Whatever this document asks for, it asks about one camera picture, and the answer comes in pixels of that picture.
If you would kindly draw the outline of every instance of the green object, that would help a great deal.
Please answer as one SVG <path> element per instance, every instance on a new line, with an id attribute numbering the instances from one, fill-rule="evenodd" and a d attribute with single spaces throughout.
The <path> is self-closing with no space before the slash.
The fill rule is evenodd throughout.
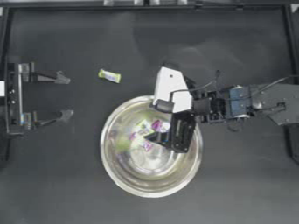
<path id="1" fill-rule="evenodd" d="M 105 71 L 104 69 L 100 69 L 98 73 L 97 73 L 97 77 L 101 78 L 101 79 L 106 79 L 109 81 L 113 81 L 114 83 L 118 83 L 121 75 L 120 75 L 120 73 L 110 73 L 109 71 Z"/>

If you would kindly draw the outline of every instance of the black surface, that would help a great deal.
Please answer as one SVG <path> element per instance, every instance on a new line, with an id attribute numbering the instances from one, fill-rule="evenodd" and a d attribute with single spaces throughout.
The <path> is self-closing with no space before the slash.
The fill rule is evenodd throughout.
<path id="1" fill-rule="evenodd" d="M 299 167 L 283 129 L 252 119 L 240 133 L 203 125 L 204 154 L 193 181 L 174 195 L 142 199 L 113 184 L 98 157 L 100 131 L 125 100 L 149 95 L 164 59 L 197 83 L 223 72 L 223 87 L 291 73 L 279 10 L 239 12 L 17 12 L 10 54 L 62 70 L 68 86 L 26 85 L 28 109 L 74 109 L 13 142 L 0 171 L 0 223 L 292 223 Z M 117 85 L 98 69 L 122 74 Z"/>

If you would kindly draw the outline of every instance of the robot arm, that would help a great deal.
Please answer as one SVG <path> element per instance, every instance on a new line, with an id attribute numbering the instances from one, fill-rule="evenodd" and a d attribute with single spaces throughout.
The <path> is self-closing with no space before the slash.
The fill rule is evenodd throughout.
<path id="1" fill-rule="evenodd" d="M 275 82 L 207 91 L 196 88 L 194 82 L 180 71 L 162 67 L 157 74 L 152 106 L 172 114 L 170 129 L 145 138 L 185 153 L 196 120 L 212 124 L 267 116 L 277 125 L 299 123 L 299 86 Z"/>

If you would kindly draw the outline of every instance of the white object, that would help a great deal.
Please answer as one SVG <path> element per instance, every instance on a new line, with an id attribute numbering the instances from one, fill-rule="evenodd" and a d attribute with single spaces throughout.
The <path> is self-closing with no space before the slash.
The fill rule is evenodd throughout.
<path id="1" fill-rule="evenodd" d="M 292 3 L 291 4 L 291 9 L 292 9 L 292 13 L 295 13 L 299 9 L 299 3 Z"/>
<path id="2" fill-rule="evenodd" d="M 161 67 L 154 84 L 153 105 L 157 100 L 169 101 L 170 92 L 176 90 L 188 90 L 182 73 L 168 67 Z M 192 108 L 192 95 L 188 91 L 172 94 L 173 108 L 172 112 L 177 113 Z"/>
<path id="3" fill-rule="evenodd" d="M 5 82 L 0 80 L 0 97 L 5 97 Z"/>

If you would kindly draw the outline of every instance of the metal bracket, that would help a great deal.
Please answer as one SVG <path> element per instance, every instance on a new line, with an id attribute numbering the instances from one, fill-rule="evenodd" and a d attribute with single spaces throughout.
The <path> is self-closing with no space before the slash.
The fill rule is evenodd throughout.
<path id="1" fill-rule="evenodd" d="M 144 5 L 144 0 L 134 0 L 134 6 Z"/>
<path id="2" fill-rule="evenodd" d="M 297 9 L 299 9 L 299 3 L 291 3 L 292 13 L 296 13 L 297 12 Z"/>
<path id="3" fill-rule="evenodd" d="M 149 0 L 150 5 L 160 5 L 160 0 Z"/>
<path id="4" fill-rule="evenodd" d="M 177 0 L 177 5 L 186 5 L 188 4 L 188 0 Z"/>
<path id="5" fill-rule="evenodd" d="M 114 0 L 104 0 L 104 6 L 113 6 Z"/>

